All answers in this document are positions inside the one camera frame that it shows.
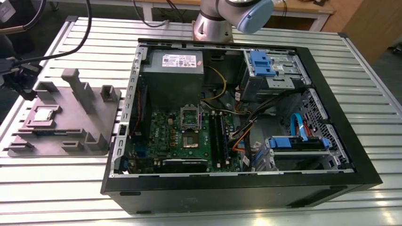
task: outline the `green circuit board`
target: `green circuit board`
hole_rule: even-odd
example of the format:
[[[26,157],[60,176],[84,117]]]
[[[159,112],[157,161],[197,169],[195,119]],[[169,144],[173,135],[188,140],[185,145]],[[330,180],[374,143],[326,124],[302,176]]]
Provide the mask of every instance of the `green circuit board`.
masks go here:
[[[200,130],[180,130],[179,112],[152,112],[149,143],[147,156],[137,159],[136,168],[140,173],[153,173],[156,159],[180,158],[208,161],[209,172],[236,172],[240,170],[239,156],[231,156],[229,164],[217,167],[211,158],[209,114],[200,114]],[[233,131],[232,117],[223,115],[225,135]]]

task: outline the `open computer chassis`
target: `open computer chassis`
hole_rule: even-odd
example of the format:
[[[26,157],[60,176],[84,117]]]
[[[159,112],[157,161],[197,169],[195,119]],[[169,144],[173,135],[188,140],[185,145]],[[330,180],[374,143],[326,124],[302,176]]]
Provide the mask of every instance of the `open computer chassis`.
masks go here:
[[[132,73],[128,82],[125,100],[135,95],[137,74],[145,56],[144,48],[163,50],[229,50],[251,49],[292,50],[299,57],[312,88],[328,116],[339,138],[339,144],[347,150],[347,173],[274,173],[237,172],[231,174],[167,174],[140,175],[119,171],[119,158],[124,155],[129,143],[129,102],[125,105],[120,122],[120,133],[115,148],[109,153],[101,194],[129,214],[157,212],[197,212],[216,210],[251,210],[267,208],[298,208],[315,206],[351,191],[366,190],[382,183],[379,175],[367,157],[354,133],[346,115],[336,102],[328,84],[320,73],[307,48],[267,46],[240,43],[211,43],[197,41],[139,40]]]

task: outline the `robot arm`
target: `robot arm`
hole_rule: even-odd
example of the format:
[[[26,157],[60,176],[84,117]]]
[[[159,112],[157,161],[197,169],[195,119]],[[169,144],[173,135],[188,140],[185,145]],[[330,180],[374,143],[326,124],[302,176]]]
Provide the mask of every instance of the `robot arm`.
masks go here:
[[[244,34],[255,33],[268,21],[274,2],[280,0],[203,0],[193,24],[193,39],[228,42],[232,25]]]

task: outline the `floor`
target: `floor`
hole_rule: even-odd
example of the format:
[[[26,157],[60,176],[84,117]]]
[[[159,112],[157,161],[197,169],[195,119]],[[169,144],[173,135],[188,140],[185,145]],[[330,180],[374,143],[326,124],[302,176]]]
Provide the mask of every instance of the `floor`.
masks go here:
[[[24,58],[42,56],[68,15],[87,17],[84,4],[60,3],[58,8],[58,11],[53,12],[50,7],[46,6],[38,23],[33,29],[28,31],[28,35],[34,43],[34,50],[30,53],[22,54]],[[132,7],[113,6],[113,10],[109,10],[109,6],[92,5],[92,12],[93,17],[99,18],[137,19]],[[183,14],[185,23],[196,19],[196,11],[180,10],[180,13]],[[168,9],[153,9],[153,20],[163,21],[165,19],[180,22],[173,11]],[[374,64],[372,69],[399,103],[402,103],[402,54],[394,55],[391,50],[387,50]],[[6,116],[16,98],[17,95],[13,92],[0,89],[0,123]]]

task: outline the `ram slot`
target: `ram slot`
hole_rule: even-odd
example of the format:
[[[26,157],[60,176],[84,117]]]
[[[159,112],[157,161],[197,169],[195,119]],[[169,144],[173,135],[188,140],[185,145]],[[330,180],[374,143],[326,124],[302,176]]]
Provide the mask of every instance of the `ram slot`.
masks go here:
[[[228,160],[228,152],[227,152],[227,135],[225,135],[225,128],[224,128],[224,121],[223,121],[223,116],[219,116],[219,123],[220,123],[220,133],[221,133],[221,137],[223,137],[223,160],[224,160],[224,164],[225,164],[225,161]]]
[[[221,116],[215,116],[215,126],[216,126],[216,137],[217,137],[217,155],[220,166],[225,163],[224,151],[227,151],[227,144],[224,145],[225,134],[224,134],[224,124],[221,124]]]
[[[217,164],[220,165],[219,161],[219,141],[216,135],[216,124],[215,124],[215,115],[209,114],[208,121],[209,121],[209,144],[211,144],[211,160],[212,165],[216,167]]]

